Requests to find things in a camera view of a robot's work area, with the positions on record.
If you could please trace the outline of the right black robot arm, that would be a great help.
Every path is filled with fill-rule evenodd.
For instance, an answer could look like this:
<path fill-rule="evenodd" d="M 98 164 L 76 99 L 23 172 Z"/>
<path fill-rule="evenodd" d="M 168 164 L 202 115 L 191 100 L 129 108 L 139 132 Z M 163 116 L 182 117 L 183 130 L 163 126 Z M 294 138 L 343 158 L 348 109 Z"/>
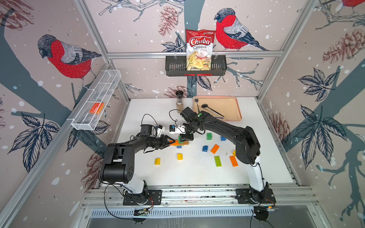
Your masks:
<path fill-rule="evenodd" d="M 243 200 L 248 204 L 271 203 L 272 191 L 264 180 L 259 161 L 260 144 L 251 127 L 234 126 L 205 111 L 196 113 L 189 107 L 185 108 L 180 115 L 186 121 L 184 124 L 185 134 L 180 134 L 182 141 L 192 141 L 194 133 L 197 133 L 198 130 L 208 130 L 226 138 L 235 145 L 236 158 L 247 165 L 250 180 L 248 193 L 237 197 L 238 200 Z"/>

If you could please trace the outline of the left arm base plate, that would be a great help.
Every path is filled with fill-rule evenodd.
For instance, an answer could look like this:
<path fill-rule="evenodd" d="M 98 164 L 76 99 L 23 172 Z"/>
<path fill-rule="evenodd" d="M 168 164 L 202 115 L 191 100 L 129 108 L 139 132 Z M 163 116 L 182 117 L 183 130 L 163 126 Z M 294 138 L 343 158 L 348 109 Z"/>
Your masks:
<path fill-rule="evenodd" d="M 162 199 L 162 190 L 148 190 L 141 194 L 126 193 L 123 205 L 124 206 L 152 206 L 160 205 Z"/>

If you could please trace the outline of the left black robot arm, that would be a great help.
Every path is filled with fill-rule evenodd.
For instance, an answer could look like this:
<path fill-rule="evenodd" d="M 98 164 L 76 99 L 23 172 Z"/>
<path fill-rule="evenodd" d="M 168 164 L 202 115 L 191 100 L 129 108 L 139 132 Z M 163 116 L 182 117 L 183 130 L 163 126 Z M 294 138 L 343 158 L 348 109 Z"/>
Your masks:
<path fill-rule="evenodd" d="M 123 143 L 111 143 L 107 146 L 107 155 L 98 170 L 98 178 L 104 184 L 121 183 L 126 189 L 125 200 L 143 205 L 152 203 L 146 181 L 137 177 L 135 171 L 135 154 L 151 147 L 153 151 L 169 147 L 176 140 L 167 136 L 138 136 Z"/>

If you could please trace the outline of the orange brick front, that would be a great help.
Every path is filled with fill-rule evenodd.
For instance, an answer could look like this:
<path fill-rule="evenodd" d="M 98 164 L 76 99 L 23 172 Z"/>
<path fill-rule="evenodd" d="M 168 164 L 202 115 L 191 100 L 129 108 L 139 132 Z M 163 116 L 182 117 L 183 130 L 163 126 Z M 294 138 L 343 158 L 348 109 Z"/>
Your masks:
<path fill-rule="evenodd" d="M 179 146 L 179 145 L 180 145 L 180 143 L 179 143 L 179 141 L 178 141 L 178 140 L 176 140 L 174 143 L 171 143 L 170 145 L 171 145 L 171 146 Z"/>

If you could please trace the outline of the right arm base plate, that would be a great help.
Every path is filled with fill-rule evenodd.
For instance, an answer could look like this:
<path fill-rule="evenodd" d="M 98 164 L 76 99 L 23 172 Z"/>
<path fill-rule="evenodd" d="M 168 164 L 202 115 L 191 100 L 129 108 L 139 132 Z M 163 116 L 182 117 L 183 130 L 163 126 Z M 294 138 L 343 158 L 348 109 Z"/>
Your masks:
<path fill-rule="evenodd" d="M 267 188 L 261 192 L 254 189 L 236 189 L 235 199 L 239 204 L 276 204 L 272 189 Z"/>

